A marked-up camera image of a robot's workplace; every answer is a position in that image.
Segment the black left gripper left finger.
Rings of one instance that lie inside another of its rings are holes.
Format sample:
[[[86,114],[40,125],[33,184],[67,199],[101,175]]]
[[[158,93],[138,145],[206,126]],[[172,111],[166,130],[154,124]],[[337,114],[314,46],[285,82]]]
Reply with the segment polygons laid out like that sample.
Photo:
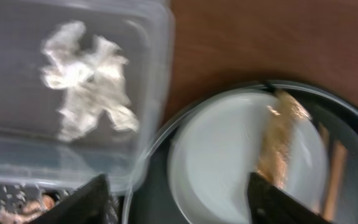
[[[30,224],[107,224],[109,183],[100,174]]]

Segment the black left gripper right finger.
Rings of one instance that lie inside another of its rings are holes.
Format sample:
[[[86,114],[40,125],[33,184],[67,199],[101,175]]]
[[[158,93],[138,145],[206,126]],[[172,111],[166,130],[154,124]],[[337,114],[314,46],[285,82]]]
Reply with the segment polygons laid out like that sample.
[[[252,224],[331,224],[256,172],[250,173],[247,199]]]

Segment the grey plate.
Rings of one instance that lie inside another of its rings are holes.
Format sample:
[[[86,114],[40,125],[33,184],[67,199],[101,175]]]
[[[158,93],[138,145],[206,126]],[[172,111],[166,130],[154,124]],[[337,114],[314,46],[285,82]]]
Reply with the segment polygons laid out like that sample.
[[[198,105],[170,148],[168,181],[189,223],[249,223],[246,188],[277,99],[263,91],[221,93]],[[328,158],[312,122],[295,123],[285,191],[310,209],[324,195]]]

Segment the gold snack wrapper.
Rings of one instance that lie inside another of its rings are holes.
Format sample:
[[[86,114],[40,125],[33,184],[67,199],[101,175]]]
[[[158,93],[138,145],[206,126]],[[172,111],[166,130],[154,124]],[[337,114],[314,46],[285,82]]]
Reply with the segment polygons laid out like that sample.
[[[277,107],[267,107],[272,115],[262,136],[256,171],[269,183],[284,189],[294,127],[297,121],[309,121],[311,115],[289,93],[277,90],[275,96]]]

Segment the white tissue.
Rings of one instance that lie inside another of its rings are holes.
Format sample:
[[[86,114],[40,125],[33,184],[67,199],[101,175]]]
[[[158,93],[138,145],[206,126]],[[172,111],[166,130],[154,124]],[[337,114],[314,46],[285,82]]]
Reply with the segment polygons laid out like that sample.
[[[107,113],[117,132],[138,132],[139,120],[129,109],[120,46],[101,35],[93,36],[92,48],[82,51],[80,40],[86,32],[81,21],[69,21],[44,41],[42,53],[49,64],[40,69],[44,85],[65,91],[59,108],[62,116],[57,138],[64,142],[87,136]]]

